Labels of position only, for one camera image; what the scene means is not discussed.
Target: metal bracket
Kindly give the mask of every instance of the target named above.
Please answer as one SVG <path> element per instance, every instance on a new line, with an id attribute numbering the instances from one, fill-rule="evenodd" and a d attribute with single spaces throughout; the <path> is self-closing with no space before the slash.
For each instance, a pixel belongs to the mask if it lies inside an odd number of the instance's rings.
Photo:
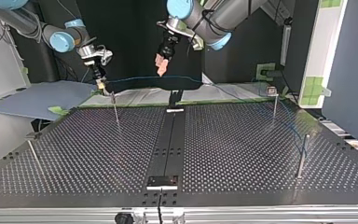
<path id="1" fill-rule="evenodd" d="M 147 190 L 178 190 L 179 177 L 174 176 L 150 176 L 147 181 Z"/>
<path id="2" fill-rule="evenodd" d="M 326 97 L 331 97 L 331 91 L 327 89 L 326 87 L 323 87 L 322 95 Z"/>
<path id="3" fill-rule="evenodd" d="M 185 224 L 186 223 L 185 213 L 182 213 L 179 216 L 178 216 L 178 214 L 173 214 L 172 223 L 173 224 Z"/>
<path id="4" fill-rule="evenodd" d="M 175 32 L 179 35 L 184 35 L 189 37 L 189 40 L 192 41 L 193 49 L 194 50 L 203 50 L 203 40 L 199 35 L 196 35 L 194 31 L 188 29 L 186 25 L 179 19 L 169 17 L 168 21 L 165 25 L 161 25 L 158 23 L 159 26 L 167 28 L 172 32 Z"/>
<path id="5" fill-rule="evenodd" d="M 185 110 L 181 105 L 177 105 L 182 100 L 183 91 L 171 91 L 170 104 L 167 108 L 167 113 L 180 113 Z"/>

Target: gray panel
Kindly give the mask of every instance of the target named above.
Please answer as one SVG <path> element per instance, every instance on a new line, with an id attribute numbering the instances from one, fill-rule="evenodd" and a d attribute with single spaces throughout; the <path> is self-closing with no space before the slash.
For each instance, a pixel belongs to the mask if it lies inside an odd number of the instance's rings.
<path id="1" fill-rule="evenodd" d="M 358 138 L 358 0 L 348 2 L 323 112 Z"/>
<path id="2" fill-rule="evenodd" d="M 186 107 L 183 185 L 178 206 L 357 204 L 358 152 L 304 111 L 273 103 Z M 296 179 L 295 136 L 310 134 Z"/>
<path id="3" fill-rule="evenodd" d="M 141 206 L 164 108 L 77 110 L 0 164 L 2 206 Z"/>
<path id="4" fill-rule="evenodd" d="M 285 77 L 292 91 L 300 92 L 301 89 L 318 6 L 319 1 L 317 0 L 296 1 L 284 69 Z"/>
<path id="5" fill-rule="evenodd" d="M 0 101 L 0 114 L 56 120 L 60 115 L 50 112 L 49 107 L 60 106 L 69 110 L 89 99 L 95 89 L 90 84 L 70 81 L 35 84 Z"/>

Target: black strip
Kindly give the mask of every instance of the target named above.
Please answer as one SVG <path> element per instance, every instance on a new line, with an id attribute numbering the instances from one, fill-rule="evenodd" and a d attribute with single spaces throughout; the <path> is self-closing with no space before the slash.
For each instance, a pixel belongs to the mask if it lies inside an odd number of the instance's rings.
<path id="1" fill-rule="evenodd" d="M 252 14 L 252 0 L 248 1 L 248 18 L 251 16 Z"/>
<path id="2" fill-rule="evenodd" d="M 176 113 L 173 113 L 172 127 L 171 127 L 171 131 L 170 131 L 170 141 L 169 141 L 168 148 L 167 148 L 167 151 L 166 151 L 166 154 L 165 154 L 166 158 L 165 158 L 165 166 L 164 166 L 164 176 L 166 175 L 167 165 L 168 165 L 168 158 L 170 157 L 169 152 L 170 152 L 170 148 L 171 148 L 173 128 L 174 128 L 174 125 L 175 125 L 175 117 L 176 117 L 175 115 L 176 115 Z"/>

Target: thin metal pin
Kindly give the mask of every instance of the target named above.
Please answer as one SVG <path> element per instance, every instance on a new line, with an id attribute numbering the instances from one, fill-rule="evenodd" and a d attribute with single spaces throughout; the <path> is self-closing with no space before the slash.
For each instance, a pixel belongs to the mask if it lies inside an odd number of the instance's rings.
<path id="1" fill-rule="evenodd" d="M 274 118 L 276 118 L 276 116 L 277 116 L 278 97 L 279 97 L 279 94 L 276 94 L 276 96 L 275 96 L 275 106 L 274 106 Z"/>
<path id="2" fill-rule="evenodd" d="M 297 179 L 301 179 L 302 178 L 302 172 L 304 169 L 304 163 L 305 163 L 305 155 L 306 155 L 306 151 L 308 149 L 308 144 L 310 143 L 310 135 L 307 134 L 304 137 L 304 142 L 303 142 L 303 147 L 301 150 L 301 155 L 300 155 L 300 163 L 298 165 L 298 170 L 297 170 Z"/>

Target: orange object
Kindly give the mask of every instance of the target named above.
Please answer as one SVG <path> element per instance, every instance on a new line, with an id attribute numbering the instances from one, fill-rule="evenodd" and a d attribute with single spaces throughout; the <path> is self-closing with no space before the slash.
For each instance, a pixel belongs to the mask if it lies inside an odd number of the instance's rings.
<path id="1" fill-rule="evenodd" d="M 160 67 L 161 64 L 162 64 L 162 61 L 164 61 L 164 58 L 161 55 L 157 54 L 157 56 L 156 56 L 156 66 Z"/>
<path id="2" fill-rule="evenodd" d="M 167 67 L 168 67 L 168 63 L 170 61 L 168 61 L 167 59 L 164 59 L 157 71 L 157 73 L 162 77 L 164 76 L 164 74 L 167 72 Z"/>

